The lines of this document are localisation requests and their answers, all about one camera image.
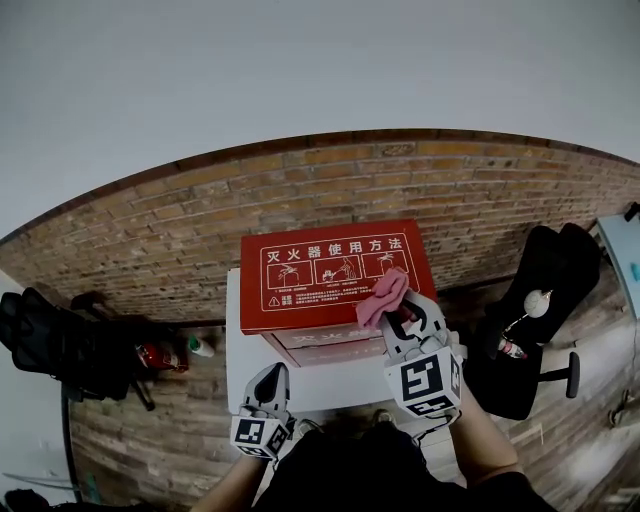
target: white ball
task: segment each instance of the white ball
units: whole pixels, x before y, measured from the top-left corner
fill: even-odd
[[[540,318],[549,309],[549,295],[541,290],[529,292],[524,299],[524,311],[531,318]]]

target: black office chair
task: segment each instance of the black office chair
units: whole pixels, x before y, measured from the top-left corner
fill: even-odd
[[[147,410],[136,371],[135,342],[140,333],[117,322],[90,322],[51,305],[33,288],[0,300],[0,342],[11,351],[19,370],[51,375],[65,395],[122,400],[132,386]]]
[[[577,395],[578,354],[570,354],[567,368],[540,375],[542,346],[599,278],[600,251],[585,230],[575,224],[566,224],[560,233],[546,226],[533,228],[509,290],[485,308],[486,316],[478,322],[468,346],[465,381],[485,411],[515,420],[527,418],[541,381],[567,379],[566,396]],[[498,345],[505,329],[525,315],[524,300],[533,290],[552,290],[549,309],[509,329],[508,338],[527,354],[526,359],[515,359],[499,351]]]

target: pink cloth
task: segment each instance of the pink cloth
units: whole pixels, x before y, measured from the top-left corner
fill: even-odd
[[[362,328],[376,328],[382,313],[395,311],[409,288],[409,276],[391,268],[373,285],[373,296],[356,306],[358,324]]]

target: red fire extinguisher box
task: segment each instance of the red fire extinguisher box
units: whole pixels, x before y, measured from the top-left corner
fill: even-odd
[[[361,329],[355,307],[396,267],[413,290],[436,300],[415,220],[246,236],[240,328],[261,334],[294,366],[381,355],[381,333]]]

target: fire extinguisher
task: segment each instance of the fire extinguisher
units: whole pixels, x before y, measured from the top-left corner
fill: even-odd
[[[175,370],[184,372],[189,369],[185,356],[180,357],[173,346],[167,342],[142,343],[136,346],[140,362],[145,368],[154,370]]]

